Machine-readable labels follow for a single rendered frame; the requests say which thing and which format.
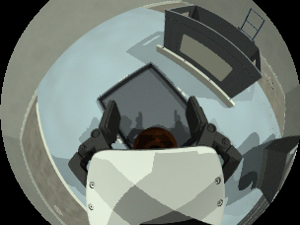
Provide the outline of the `dark grey crate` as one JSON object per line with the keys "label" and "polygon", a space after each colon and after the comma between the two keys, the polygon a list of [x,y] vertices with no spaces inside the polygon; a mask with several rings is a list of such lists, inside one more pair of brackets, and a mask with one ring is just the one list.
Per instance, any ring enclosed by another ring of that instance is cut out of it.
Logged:
{"label": "dark grey crate", "polygon": [[[182,15],[186,12],[188,17]],[[230,99],[263,76],[261,50],[255,43],[197,5],[165,10],[164,47],[201,71]]]}

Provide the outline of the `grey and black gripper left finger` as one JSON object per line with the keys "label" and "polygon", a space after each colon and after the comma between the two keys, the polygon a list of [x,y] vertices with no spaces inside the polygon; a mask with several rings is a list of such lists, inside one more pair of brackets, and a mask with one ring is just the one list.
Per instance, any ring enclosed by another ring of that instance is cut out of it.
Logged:
{"label": "grey and black gripper left finger", "polygon": [[112,143],[117,140],[120,119],[116,102],[109,101],[99,128],[92,130],[91,137],[79,146],[78,152],[69,161],[70,170],[84,187],[87,185],[87,165],[93,155],[101,150],[113,149]]}

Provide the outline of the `brown bottle with blue label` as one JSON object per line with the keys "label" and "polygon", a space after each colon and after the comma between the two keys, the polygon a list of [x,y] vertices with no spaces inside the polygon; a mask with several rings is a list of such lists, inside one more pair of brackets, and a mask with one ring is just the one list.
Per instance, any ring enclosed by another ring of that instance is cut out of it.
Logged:
{"label": "brown bottle with blue label", "polygon": [[178,147],[175,137],[171,132],[161,127],[149,127],[144,129],[137,135],[133,143],[133,149],[174,147]]}

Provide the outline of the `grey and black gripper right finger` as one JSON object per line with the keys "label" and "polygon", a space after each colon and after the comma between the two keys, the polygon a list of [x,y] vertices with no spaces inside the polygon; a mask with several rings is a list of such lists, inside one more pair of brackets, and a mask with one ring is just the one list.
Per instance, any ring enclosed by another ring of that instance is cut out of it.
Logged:
{"label": "grey and black gripper right finger", "polygon": [[216,131],[217,128],[213,123],[208,123],[195,96],[188,98],[186,118],[190,136],[193,140],[196,139],[198,142],[196,144],[212,147],[218,155],[221,155],[224,161],[222,170],[225,184],[241,162],[241,153],[231,145],[229,138]]}

